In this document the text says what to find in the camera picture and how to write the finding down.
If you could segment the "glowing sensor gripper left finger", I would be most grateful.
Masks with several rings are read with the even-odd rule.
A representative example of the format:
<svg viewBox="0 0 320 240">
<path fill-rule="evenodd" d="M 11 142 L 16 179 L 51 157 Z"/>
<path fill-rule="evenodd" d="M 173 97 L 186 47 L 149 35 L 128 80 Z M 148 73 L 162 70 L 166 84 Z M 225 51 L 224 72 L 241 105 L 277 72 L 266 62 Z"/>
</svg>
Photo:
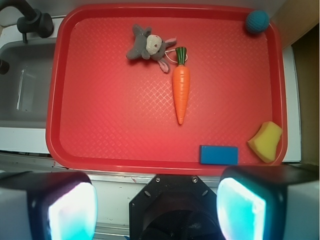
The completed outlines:
<svg viewBox="0 0 320 240">
<path fill-rule="evenodd" d="M 87 174 L 0 173 L 2 240 L 92 240 L 97 191 Z"/>
</svg>

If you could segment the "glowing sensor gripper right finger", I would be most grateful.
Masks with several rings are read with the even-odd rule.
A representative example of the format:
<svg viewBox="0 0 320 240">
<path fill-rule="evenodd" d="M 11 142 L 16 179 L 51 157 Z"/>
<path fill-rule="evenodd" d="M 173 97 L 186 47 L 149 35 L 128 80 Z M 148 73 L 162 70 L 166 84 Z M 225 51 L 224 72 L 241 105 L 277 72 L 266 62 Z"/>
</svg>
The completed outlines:
<svg viewBox="0 0 320 240">
<path fill-rule="evenodd" d="M 317 166 L 229 166 L 217 188 L 216 210 L 226 240 L 318 240 Z"/>
</svg>

